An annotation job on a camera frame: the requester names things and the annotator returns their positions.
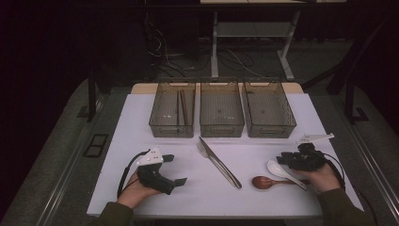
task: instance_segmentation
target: white ceramic spoon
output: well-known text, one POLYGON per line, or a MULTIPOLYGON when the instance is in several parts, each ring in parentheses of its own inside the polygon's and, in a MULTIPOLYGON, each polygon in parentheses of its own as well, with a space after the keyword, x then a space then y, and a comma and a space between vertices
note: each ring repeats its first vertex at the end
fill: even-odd
POLYGON ((307 190, 308 187, 303 184, 302 182, 300 182, 299 180, 297 180, 295 177, 293 177, 292 175, 290 175, 286 170, 284 170, 279 163, 270 160, 267 162, 267 168, 269 169, 269 171, 271 173, 273 173, 273 175, 276 175, 278 177, 282 177, 282 178, 286 178, 290 181, 293 181, 294 183, 296 183, 297 185, 299 185, 300 187, 302 187, 302 189, 307 190))

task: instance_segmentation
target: dark background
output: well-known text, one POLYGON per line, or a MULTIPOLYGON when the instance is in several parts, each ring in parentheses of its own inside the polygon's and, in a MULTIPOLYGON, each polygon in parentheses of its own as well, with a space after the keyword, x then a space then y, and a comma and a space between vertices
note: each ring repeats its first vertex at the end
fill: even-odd
MULTIPOLYGON (((361 46, 387 10, 393 8, 393 2, 350 1, 347 8, 327 8, 327 13, 305 10, 295 37, 358 42, 345 58, 350 65, 359 52, 357 46, 361 46)), ((132 86, 140 79, 151 81, 151 65, 156 62, 147 54, 148 33, 141 23, 142 12, 88 12, 77 10, 69 1, 4 0, 0 4, 1 218, 63 107, 88 74, 94 72, 100 90, 109 92, 113 87, 132 86)), ((182 48, 190 56, 198 51, 198 37, 210 35, 210 12, 153 14, 154 22, 165 29, 172 47, 182 48), (182 32, 182 26, 190 29, 182 32)), ((399 59, 397 15, 394 13, 381 28, 357 65, 355 75, 359 86, 399 134, 399 81, 395 74, 399 59)), ((261 20, 265 15, 244 13, 237 18, 236 14, 226 12, 221 17, 261 20)), ((344 69, 338 72, 339 80, 346 79, 344 69)))

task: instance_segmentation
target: transparent storage container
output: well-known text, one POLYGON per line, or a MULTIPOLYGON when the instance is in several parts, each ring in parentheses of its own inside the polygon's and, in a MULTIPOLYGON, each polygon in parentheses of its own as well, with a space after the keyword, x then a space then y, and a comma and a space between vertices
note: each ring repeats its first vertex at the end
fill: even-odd
POLYGON ((234 77, 202 78, 199 124, 202 137, 240 137, 244 128, 238 82, 234 77))
POLYGON ((154 137, 193 137, 195 78, 163 78, 152 106, 150 128, 154 137))
POLYGON ((249 137, 291 135, 296 121, 278 78, 246 78, 242 97, 249 137))

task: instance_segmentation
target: jacket sleeve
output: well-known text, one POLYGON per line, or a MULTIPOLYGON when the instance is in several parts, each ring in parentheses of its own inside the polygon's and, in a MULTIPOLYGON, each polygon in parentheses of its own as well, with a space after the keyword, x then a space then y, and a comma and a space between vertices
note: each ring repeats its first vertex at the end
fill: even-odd
POLYGON ((350 201, 343 189, 334 189, 318 196, 325 226, 375 226, 372 218, 350 201))
POLYGON ((133 210, 119 203, 106 204, 100 216, 88 226, 127 226, 132 218, 133 210))

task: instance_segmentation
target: white table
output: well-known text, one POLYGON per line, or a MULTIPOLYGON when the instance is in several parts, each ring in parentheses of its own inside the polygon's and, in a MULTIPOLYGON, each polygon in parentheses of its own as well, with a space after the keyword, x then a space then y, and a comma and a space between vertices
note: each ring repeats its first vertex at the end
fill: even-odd
MULTIPOLYGON (((137 93, 146 93, 137 88, 137 93)), ((155 138, 148 125, 154 94, 128 95, 112 138, 103 169, 94 190, 88 214, 98 216, 107 202, 114 202, 124 168, 137 154, 158 146, 162 154, 174 154, 160 173, 170 180, 187 177, 184 186, 171 195, 160 194, 145 200, 136 210, 136 218, 317 218, 322 215, 316 193, 299 186, 278 185, 260 190, 251 184, 255 176, 281 180, 266 168, 281 152, 296 152, 295 143, 304 134, 326 133, 307 94, 288 93, 297 127, 289 138, 249 138, 244 128, 240 138, 206 138, 209 146, 241 182, 235 188, 197 148, 199 141, 199 102, 196 99, 195 135, 193 138, 155 138)), ((316 150, 336 154, 329 140, 313 142, 316 150)), ((346 177, 346 193, 362 209, 346 177)))

